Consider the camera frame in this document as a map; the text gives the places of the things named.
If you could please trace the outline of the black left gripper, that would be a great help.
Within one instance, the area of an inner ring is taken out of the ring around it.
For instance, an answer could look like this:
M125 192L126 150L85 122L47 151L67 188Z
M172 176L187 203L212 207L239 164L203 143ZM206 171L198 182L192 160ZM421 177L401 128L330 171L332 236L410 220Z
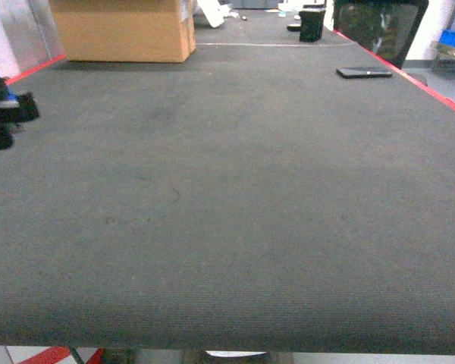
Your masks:
M40 117L38 105L30 91L13 93L0 77L0 150L14 145L12 129Z

